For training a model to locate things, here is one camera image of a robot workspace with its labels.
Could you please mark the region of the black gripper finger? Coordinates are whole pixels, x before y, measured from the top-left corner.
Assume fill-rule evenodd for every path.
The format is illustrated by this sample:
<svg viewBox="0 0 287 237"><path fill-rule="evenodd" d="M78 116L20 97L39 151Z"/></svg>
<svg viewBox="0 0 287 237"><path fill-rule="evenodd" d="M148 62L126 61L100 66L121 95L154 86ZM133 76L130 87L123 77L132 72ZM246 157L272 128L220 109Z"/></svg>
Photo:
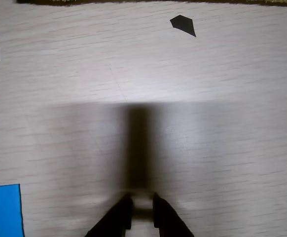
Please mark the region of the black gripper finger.
<svg viewBox="0 0 287 237"><path fill-rule="evenodd" d="M161 237L193 237L194 234L174 208L157 193L153 195L153 224Z"/></svg>
<svg viewBox="0 0 287 237"><path fill-rule="evenodd" d="M124 237L126 230L131 229L133 210L131 193L126 193L85 237Z"/></svg>

